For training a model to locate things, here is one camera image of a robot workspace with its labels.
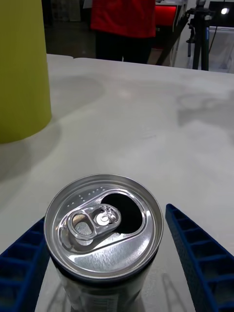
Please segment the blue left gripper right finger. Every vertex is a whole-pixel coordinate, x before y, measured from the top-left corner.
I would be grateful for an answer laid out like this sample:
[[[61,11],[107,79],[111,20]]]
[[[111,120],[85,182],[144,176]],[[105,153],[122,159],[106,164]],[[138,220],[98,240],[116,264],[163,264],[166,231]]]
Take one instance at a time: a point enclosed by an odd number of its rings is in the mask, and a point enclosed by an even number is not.
[[[234,311],[234,257],[182,211],[167,204],[165,219],[197,312]]]

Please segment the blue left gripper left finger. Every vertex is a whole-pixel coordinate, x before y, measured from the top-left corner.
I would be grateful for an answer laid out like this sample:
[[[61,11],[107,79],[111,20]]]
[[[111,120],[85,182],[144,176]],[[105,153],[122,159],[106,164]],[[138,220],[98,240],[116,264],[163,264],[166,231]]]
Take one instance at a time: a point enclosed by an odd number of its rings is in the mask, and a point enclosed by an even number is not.
[[[33,312],[50,259],[40,219],[0,255],[0,311]]]

